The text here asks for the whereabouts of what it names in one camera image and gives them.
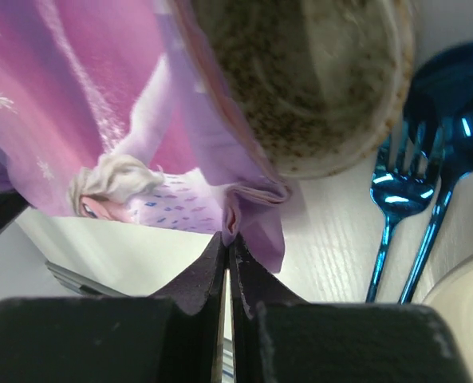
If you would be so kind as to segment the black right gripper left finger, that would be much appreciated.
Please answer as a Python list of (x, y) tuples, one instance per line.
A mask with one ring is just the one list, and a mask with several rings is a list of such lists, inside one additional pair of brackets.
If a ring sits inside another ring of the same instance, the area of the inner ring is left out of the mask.
[(219, 382), (227, 251), (154, 294), (0, 301), (0, 382)]

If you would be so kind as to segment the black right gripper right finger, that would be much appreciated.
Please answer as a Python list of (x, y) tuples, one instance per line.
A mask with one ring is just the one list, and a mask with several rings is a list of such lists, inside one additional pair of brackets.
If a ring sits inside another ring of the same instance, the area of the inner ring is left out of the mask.
[(237, 382), (469, 382), (445, 321), (431, 308), (309, 303), (242, 239), (228, 250)]

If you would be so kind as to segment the purple princess cloth placemat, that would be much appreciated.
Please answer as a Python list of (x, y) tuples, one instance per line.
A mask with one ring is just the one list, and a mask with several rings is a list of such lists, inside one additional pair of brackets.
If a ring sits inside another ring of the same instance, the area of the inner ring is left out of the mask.
[(290, 189), (190, 1), (0, 1), (0, 190), (51, 216), (242, 236), (282, 268)]

